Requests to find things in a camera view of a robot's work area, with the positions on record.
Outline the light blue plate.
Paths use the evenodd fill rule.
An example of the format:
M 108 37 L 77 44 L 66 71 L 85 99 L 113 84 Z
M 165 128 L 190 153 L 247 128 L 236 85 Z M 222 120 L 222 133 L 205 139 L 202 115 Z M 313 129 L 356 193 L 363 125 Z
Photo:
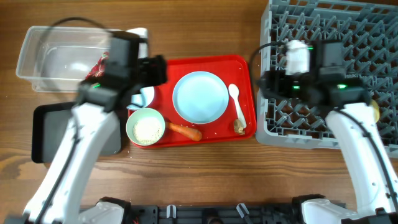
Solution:
M 185 121 L 208 124 L 226 111 L 229 95 L 221 78 L 210 72 L 197 71 L 186 74 L 177 82 L 172 102 Z

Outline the red snack wrapper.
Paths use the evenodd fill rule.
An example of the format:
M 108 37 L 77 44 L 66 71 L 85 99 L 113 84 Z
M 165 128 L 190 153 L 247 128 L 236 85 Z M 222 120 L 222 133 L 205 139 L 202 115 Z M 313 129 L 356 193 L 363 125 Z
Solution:
M 91 77 L 100 77 L 103 75 L 104 70 L 105 70 L 105 62 L 109 59 L 109 52 L 104 52 L 95 66 L 90 70 L 90 72 L 87 74 L 85 77 L 86 79 L 89 79 Z

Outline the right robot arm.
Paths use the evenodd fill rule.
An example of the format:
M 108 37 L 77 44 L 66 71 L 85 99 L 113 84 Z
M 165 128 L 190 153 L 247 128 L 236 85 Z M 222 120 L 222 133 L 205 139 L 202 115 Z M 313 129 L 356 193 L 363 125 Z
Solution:
M 315 106 L 338 141 L 357 199 L 352 212 L 325 198 L 302 200 L 303 223 L 397 223 L 397 176 L 376 127 L 374 108 L 359 78 L 266 72 L 256 81 L 263 97 Z

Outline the yellow plastic cup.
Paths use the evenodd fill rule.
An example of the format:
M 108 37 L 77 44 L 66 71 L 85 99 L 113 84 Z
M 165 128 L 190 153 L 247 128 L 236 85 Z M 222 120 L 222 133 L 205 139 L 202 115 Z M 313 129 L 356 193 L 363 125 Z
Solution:
M 374 120 L 375 120 L 375 122 L 378 122 L 380 119 L 379 105 L 377 104 L 377 102 L 375 100 L 371 100 L 370 105 L 372 106 L 373 111 L 374 111 Z

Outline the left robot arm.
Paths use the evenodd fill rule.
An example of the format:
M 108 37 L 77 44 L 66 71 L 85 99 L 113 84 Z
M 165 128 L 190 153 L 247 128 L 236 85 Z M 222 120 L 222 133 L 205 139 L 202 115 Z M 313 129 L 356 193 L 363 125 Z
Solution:
M 111 136 L 119 131 L 116 110 L 141 88 L 167 81 L 163 56 L 105 61 L 101 76 L 78 87 L 65 134 L 43 182 L 21 216 L 5 223 L 122 223 L 127 208 L 106 202 L 82 212 L 80 203 L 94 164 Z

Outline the light blue bowl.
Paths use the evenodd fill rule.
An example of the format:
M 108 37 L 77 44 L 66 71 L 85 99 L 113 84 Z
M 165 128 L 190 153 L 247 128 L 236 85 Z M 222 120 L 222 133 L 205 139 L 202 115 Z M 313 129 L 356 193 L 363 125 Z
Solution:
M 155 97 L 155 88 L 153 86 L 141 88 L 139 92 L 131 96 L 131 102 L 127 106 L 129 110 L 139 110 L 149 106 Z

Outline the green bowl with rice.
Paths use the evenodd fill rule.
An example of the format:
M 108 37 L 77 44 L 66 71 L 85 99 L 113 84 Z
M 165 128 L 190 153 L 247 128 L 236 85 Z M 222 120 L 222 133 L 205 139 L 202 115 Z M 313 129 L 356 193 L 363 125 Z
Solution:
M 126 134 L 138 146 L 151 146 L 165 133 L 165 119 L 155 109 L 142 108 L 133 112 L 126 123 Z

